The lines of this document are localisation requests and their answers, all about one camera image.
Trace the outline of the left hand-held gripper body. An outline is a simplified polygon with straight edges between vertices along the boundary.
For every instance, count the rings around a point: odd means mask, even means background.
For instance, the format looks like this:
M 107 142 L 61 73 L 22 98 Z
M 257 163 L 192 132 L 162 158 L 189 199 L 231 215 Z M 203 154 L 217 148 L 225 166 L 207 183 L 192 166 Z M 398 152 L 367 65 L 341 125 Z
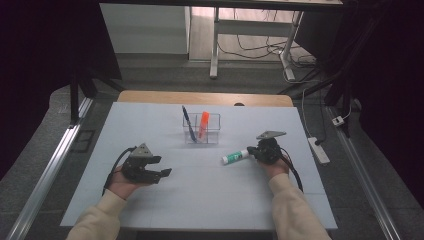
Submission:
M 148 165 L 146 160 L 153 156 L 155 155 L 151 153 L 147 145 L 141 144 L 125 160 L 121 169 L 122 174 L 131 182 L 143 183 L 143 171 L 146 170 L 145 167 Z

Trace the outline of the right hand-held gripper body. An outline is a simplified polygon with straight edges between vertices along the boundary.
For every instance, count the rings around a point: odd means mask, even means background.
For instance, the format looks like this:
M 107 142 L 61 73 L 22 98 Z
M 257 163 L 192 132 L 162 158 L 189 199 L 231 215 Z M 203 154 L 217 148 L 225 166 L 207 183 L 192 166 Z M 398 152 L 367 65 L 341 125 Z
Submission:
M 280 145 L 276 138 L 285 135 L 281 131 L 265 131 L 256 137 L 258 140 L 254 156 L 264 164 L 274 164 L 283 159 Z

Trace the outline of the white green glue stick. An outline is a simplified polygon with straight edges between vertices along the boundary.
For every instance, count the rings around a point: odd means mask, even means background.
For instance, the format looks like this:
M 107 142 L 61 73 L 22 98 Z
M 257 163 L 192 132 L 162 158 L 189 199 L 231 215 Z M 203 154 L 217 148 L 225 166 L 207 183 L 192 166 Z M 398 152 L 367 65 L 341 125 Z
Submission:
M 232 164 L 235 163 L 239 160 L 242 160 L 244 158 L 247 158 L 249 156 L 249 152 L 247 149 L 243 149 L 234 153 L 231 153 L 229 155 L 223 156 L 222 157 L 222 164 L 223 165 L 228 165 L 228 164 Z

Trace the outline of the clear plastic pen organizer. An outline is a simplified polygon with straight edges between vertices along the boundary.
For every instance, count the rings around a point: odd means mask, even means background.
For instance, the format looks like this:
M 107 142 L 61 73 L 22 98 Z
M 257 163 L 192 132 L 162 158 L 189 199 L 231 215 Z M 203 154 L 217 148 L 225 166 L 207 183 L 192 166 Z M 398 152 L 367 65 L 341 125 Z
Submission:
M 185 118 L 183 118 L 183 131 L 185 134 L 186 144 L 217 144 L 219 142 L 219 133 L 221 130 L 221 115 L 217 113 L 210 113 L 207 136 L 203 141 L 198 139 L 199 125 L 201 121 L 201 113 L 189 113 L 191 126 L 197 138 L 197 143 L 194 143 L 190 137 L 189 129 Z

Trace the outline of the orange highlighter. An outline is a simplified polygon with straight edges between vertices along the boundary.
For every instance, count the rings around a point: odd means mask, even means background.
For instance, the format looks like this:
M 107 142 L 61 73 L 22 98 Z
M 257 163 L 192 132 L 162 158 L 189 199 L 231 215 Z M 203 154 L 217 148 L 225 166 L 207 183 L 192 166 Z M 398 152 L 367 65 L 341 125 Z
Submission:
M 210 113 L 206 111 L 204 111 L 201 115 L 201 121 L 200 121 L 199 131 L 198 131 L 198 139 L 200 141 L 203 141 L 207 136 L 209 117 L 210 117 Z

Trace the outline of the person's right hand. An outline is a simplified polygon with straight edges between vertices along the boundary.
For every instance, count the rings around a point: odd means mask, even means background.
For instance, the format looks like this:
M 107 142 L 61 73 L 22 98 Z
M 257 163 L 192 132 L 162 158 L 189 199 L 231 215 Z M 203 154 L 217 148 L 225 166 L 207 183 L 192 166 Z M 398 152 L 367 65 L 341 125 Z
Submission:
M 272 165 L 267 165 L 265 163 L 260 162 L 259 165 L 265 170 L 267 176 L 272 179 L 273 177 L 279 174 L 288 174 L 289 167 L 283 160 L 277 160 Z

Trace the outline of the person's left hand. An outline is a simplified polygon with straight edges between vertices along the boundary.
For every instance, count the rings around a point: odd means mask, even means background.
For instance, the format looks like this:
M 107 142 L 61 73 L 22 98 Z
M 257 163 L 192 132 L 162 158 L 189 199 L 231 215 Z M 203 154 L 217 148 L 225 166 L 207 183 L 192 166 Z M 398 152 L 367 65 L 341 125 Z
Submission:
M 107 189 L 123 200 L 130 197 L 137 189 L 144 187 L 142 183 L 134 183 L 124 177 L 121 171 L 122 167 L 115 168 L 112 172 L 112 178 Z

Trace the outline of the white table mat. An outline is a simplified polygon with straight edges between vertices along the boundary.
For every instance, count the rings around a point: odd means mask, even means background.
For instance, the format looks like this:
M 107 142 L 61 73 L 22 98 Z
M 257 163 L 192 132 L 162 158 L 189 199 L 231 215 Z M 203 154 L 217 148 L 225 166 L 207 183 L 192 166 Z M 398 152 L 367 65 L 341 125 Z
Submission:
M 208 111 L 220 117 L 215 144 L 193 144 L 183 114 Z M 252 158 L 224 165 L 223 156 L 257 143 L 261 133 L 280 132 L 311 208 L 328 230 L 336 228 L 330 204 L 294 107 L 203 106 L 116 102 L 112 105 L 80 183 L 62 219 L 75 224 L 101 197 L 105 179 L 127 148 L 146 144 L 160 156 L 154 169 L 170 170 L 159 183 L 137 190 L 121 214 L 125 228 L 144 230 L 268 231 L 274 228 L 267 176 Z

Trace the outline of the white power strip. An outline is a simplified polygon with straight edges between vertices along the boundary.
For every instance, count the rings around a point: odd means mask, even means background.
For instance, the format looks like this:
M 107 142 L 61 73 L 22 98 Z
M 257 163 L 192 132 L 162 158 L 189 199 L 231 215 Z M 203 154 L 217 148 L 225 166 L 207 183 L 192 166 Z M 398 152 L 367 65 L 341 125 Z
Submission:
M 321 146 L 321 141 L 315 137 L 309 137 L 308 142 L 311 147 L 311 150 L 313 151 L 314 155 L 318 159 L 318 162 L 323 165 L 329 164 L 330 159 L 328 158 L 326 152 Z

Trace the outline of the black metal stand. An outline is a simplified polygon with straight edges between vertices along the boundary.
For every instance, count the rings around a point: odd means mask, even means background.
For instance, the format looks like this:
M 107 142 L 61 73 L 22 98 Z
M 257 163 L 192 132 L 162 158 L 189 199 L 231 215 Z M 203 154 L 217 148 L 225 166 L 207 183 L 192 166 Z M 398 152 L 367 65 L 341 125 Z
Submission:
M 80 68 L 77 69 L 70 79 L 70 128 L 74 128 L 77 122 L 81 119 L 79 109 L 79 91 L 82 91 L 85 97 L 92 99 L 94 98 L 98 90 L 95 86 L 94 80 L 100 80 L 102 83 L 108 85 L 112 89 L 122 92 L 125 88 L 118 83 L 115 83 L 111 77 L 108 77 L 105 73 L 101 73 L 94 68 Z

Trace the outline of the black tripod stand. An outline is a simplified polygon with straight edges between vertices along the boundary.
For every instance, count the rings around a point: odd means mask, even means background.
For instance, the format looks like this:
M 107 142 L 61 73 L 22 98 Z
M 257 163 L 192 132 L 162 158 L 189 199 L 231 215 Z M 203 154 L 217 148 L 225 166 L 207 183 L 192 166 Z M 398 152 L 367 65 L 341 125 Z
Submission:
M 376 26 L 382 19 L 392 0 L 346 0 L 343 16 L 349 18 L 346 25 L 353 28 L 350 40 L 333 57 L 323 61 L 313 71 L 317 74 L 322 69 L 334 64 L 334 73 L 328 75 L 326 79 L 318 84 L 304 89 L 301 93 L 294 95 L 295 99 L 304 98 L 312 93 L 318 92 L 329 87 L 328 93 L 324 97 L 326 106 L 334 106 L 342 99 L 341 114 L 345 118 L 345 123 L 340 125 L 340 130 L 347 138 L 349 132 L 349 116 L 351 113 L 351 87 L 353 82 L 354 64 L 358 62 L 359 55 L 363 52 L 366 43 L 369 41 Z

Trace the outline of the aluminium floor rail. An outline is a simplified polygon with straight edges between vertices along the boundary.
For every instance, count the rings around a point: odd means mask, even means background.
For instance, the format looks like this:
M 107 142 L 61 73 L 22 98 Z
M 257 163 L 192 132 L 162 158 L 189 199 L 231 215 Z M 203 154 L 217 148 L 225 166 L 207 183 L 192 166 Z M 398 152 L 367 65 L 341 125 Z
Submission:
M 68 127 L 63 134 L 31 195 L 9 231 L 6 240 L 25 239 L 64 163 L 70 147 L 81 129 L 92 103 L 93 100 L 87 97 L 82 100 L 80 106 L 77 108 L 77 120 L 75 124 L 72 127 Z
M 368 203 L 374 211 L 375 218 L 377 219 L 385 238 L 387 240 L 401 240 L 398 228 L 393 221 L 386 204 L 378 193 L 369 173 L 367 172 L 353 142 L 341 127 L 336 127 L 336 133 L 349 158 Z

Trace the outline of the white desk frame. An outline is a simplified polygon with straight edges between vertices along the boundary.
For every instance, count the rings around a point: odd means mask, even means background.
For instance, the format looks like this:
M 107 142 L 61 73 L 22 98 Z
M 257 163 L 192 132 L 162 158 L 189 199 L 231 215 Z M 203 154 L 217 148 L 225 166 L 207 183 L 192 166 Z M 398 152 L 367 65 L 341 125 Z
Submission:
M 283 37 L 286 39 L 284 46 L 277 53 L 282 63 L 285 77 L 288 81 L 294 81 L 295 75 L 290 63 L 290 51 L 294 43 L 303 12 L 294 11 L 292 20 L 287 22 L 277 21 L 253 21 L 253 20 L 238 20 L 236 17 L 232 19 L 224 19 L 220 17 L 220 8 L 214 8 L 213 18 L 213 42 L 212 56 L 210 62 L 211 79 L 216 79 L 218 76 L 218 38 L 220 35 L 244 35 L 244 36 L 265 36 L 265 37 Z

